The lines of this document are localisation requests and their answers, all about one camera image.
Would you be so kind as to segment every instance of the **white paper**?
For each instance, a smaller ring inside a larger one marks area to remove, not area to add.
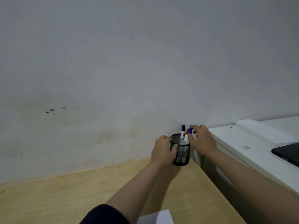
[[[164,210],[150,215],[142,216],[137,224],[174,224],[170,211]]]
[[[235,122],[235,125],[243,128],[244,130],[252,133],[253,135],[259,137],[260,139],[263,139],[268,143],[274,144],[275,147],[281,147],[299,141],[299,139],[293,135],[288,135],[280,130],[277,130],[255,120],[239,120]]]

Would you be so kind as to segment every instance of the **navy blue sleeve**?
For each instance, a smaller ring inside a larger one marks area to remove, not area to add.
[[[128,220],[114,207],[107,204],[101,204],[84,217],[80,224],[130,224]]]

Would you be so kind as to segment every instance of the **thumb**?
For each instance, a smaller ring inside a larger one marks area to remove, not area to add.
[[[172,147],[172,150],[171,150],[171,155],[174,156],[174,158],[176,158],[177,150],[178,150],[178,145],[175,144],[175,145]]]
[[[189,134],[188,134],[188,138],[189,138],[189,143],[190,143],[191,145],[193,145],[193,143],[195,142],[195,139],[194,139],[193,135],[189,133]]]

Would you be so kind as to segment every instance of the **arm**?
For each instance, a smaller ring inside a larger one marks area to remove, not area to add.
[[[211,159],[270,223],[299,223],[299,197],[296,194],[222,153],[204,125],[190,127],[197,133],[196,140],[188,135],[191,146]]]
[[[177,145],[170,151],[169,142],[170,137],[162,135],[158,138],[150,162],[106,202],[120,211],[131,224],[137,223],[161,171],[176,158]]]

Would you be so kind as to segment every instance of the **wall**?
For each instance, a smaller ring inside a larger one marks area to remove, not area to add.
[[[299,113],[297,0],[0,2],[0,183]]]

